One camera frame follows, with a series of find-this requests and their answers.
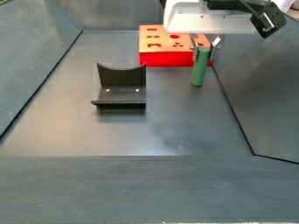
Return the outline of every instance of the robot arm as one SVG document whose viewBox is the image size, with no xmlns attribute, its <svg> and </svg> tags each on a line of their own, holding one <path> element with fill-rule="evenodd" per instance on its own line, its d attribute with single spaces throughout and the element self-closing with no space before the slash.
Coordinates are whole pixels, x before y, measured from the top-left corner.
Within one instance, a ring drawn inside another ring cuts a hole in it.
<svg viewBox="0 0 299 224">
<path fill-rule="evenodd" d="M 263 0 L 161 0 L 169 32 L 251 33 L 267 38 L 286 25 L 277 4 Z"/>
</svg>

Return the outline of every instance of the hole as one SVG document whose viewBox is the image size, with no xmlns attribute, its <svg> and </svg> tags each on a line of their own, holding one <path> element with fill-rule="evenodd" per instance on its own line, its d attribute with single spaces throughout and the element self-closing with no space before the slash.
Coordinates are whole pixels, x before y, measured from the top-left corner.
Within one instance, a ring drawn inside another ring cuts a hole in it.
<svg viewBox="0 0 299 224">
<path fill-rule="evenodd" d="M 175 34 L 171 35 L 171 38 L 173 38 L 173 39 L 178 39 L 179 37 L 181 37 L 179 35 L 175 35 Z"/>
<path fill-rule="evenodd" d="M 162 44 L 149 44 L 147 46 L 149 46 L 149 47 L 153 47 L 153 46 L 162 47 Z"/>
</svg>

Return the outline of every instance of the orange board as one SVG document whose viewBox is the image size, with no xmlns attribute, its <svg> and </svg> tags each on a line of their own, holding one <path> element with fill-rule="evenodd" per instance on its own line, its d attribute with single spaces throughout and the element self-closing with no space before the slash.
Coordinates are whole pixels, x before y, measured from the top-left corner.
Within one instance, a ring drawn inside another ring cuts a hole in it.
<svg viewBox="0 0 299 224">
<path fill-rule="evenodd" d="M 195 41 L 201 46 L 211 47 L 205 34 L 198 34 Z M 162 24 L 141 25 L 139 59 L 141 65 L 146 63 L 149 67 L 191 67 L 191 35 L 167 33 Z"/>
</svg>

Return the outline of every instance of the gray wall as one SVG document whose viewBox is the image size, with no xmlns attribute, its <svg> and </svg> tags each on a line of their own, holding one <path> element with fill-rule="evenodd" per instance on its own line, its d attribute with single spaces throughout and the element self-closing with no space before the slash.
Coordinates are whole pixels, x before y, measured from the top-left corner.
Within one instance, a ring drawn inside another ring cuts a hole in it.
<svg viewBox="0 0 299 224">
<path fill-rule="evenodd" d="M 51 0 L 0 6 L 0 135 L 81 35 Z"/>
<path fill-rule="evenodd" d="M 138 30 L 139 25 L 161 24 L 159 0 L 54 0 L 85 30 Z"/>
<path fill-rule="evenodd" d="M 253 150 L 299 162 L 299 23 L 270 38 L 227 35 L 215 69 Z"/>
</svg>

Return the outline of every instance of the dark gray panel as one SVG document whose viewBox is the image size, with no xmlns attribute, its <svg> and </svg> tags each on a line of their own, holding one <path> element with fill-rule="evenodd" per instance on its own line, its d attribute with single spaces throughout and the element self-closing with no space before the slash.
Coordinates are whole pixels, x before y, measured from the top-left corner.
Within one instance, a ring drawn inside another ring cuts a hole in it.
<svg viewBox="0 0 299 224">
<path fill-rule="evenodd" d="M 0 135 L 81 34 L 50 0 L 0 7 Z"/>
<path fill-rule="evenodd" d="M 299 23 L 270 38 L 227 35 L 215 69 L 258 155 L 299 162 Z"/>
<path fill-rule="evenodd" d="M 261 157 L 6 157 L 2 222 L 298 223 L 298 173 Z"/>
<path fill-rule="evenodd" d="M 213 69 L 203 87 L 191 67 L 147 68 L 145 113 L 105 113 L 98 62 L 138 66 L 138 32 L 85 32 L 12 131 L 2 156 L 250 155 Z"/>
<path fill-rule="evenodd" d="M 85 30 L 138 30 L 139 25 L 161 24 L 159 0 L 54 0 Z"/>
</svg>

